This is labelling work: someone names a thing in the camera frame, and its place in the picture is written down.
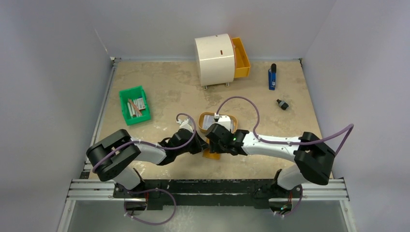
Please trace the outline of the yellow leather card holder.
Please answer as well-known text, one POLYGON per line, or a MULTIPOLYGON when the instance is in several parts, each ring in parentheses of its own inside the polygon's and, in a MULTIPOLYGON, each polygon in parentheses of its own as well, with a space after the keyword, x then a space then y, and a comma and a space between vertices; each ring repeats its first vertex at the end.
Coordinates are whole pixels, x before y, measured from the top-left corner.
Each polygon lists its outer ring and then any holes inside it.
POLYGON ((203 157, 207 159, 220 160, 221 154, 212 153, 210 149, 208 148, 203 151, 203 157))

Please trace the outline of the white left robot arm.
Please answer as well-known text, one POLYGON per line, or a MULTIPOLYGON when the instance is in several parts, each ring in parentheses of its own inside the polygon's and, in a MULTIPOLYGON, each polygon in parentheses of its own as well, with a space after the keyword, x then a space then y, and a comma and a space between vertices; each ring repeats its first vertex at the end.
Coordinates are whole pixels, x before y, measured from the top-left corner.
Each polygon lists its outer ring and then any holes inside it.
POLYGON ((188 129, 179 129, 156 144, 135 140, 125 129, 120 129, 89 147, 86 156, 100 181, 113 180, 137 198, 144 193, 144 184, 139 173, 130 166, 134 160, 164 166, 181 154, 198 154, 208 147, 205 140, 188 129))

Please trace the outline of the white patterned credit card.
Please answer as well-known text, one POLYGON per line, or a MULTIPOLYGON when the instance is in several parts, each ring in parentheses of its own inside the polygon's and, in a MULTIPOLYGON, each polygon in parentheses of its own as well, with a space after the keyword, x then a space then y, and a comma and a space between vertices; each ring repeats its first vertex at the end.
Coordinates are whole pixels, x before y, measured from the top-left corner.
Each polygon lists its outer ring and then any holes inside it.
POLYGON ((202 123, 202 128, 207 130, 215 122, 213 115, 205 115, 202 123))

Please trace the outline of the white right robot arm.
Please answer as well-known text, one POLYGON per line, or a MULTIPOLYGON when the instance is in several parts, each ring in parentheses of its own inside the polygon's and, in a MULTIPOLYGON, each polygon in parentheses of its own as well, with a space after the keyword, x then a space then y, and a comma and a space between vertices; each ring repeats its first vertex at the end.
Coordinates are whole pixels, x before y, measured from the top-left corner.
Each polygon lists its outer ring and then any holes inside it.
POLYGON ((304 132, 300 137, 276 137, 274 144, 266 143, 269 136, 255 136, 248 130, 230 132, 220 124, 211 125, 205 133, 210 150, 236 155, 264 155, 294 162, 278 171, 271 184, 279 197, 303 183, 325 186, 329 183, 336 153, 315 134, 304 132))

